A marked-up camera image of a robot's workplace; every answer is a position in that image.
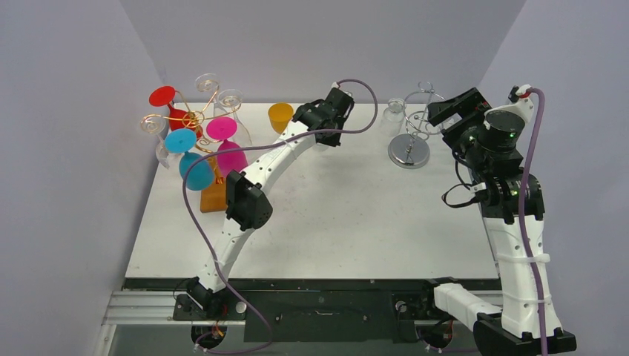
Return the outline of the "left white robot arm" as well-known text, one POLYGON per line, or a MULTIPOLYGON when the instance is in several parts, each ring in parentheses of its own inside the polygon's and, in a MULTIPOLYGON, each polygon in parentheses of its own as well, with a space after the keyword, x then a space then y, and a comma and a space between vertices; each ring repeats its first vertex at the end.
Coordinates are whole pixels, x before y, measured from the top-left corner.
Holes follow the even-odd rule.
POLYGON ((192 309, 204 319, 218 317, 225 304, 225 280, 244 243, 270 219, 273 208, 267 197, 284 171, 316 144, 340 145, 340 129, 354 107, 354 99, 339 88, 327 97, 301 105, 276 140, 275 148, 242 171, 231 171, 226 179, 225 220, 214 238, 207 266, 186 286, 192 309))

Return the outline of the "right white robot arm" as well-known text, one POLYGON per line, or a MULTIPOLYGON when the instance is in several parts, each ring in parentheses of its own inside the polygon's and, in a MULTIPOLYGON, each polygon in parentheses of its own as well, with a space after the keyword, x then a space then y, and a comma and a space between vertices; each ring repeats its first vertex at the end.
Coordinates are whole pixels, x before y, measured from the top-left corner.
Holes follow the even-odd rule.
POLYGON ((530 172, 544 109, 544 93, 530 85, 513 87, 507 103, 497 107, 476 88, 427 106, 434 126, 459 116, 441 133, 455 161, 470 172, 468 189, 492 245, 502 304, 443 279, 419 295, 418 306, 429 317, 446 312, 464 324, 482 355, 551 355, 577 348, 550 293, 543 193, 530 172))

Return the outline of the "pink wine glass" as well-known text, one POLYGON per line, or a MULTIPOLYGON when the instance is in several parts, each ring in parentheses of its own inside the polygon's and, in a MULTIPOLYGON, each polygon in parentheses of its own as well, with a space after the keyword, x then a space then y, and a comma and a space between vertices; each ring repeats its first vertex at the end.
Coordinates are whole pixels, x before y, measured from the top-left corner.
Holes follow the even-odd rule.
POLYGON ((205 129, 210 138, 220 142, 216 159, 224 177, 227 177, 231 171, 241 172, 248 166, 245 153, 237 151, 240 146, 233 140, 237 129, 236 121, 228 116, 212 119, 205 129))

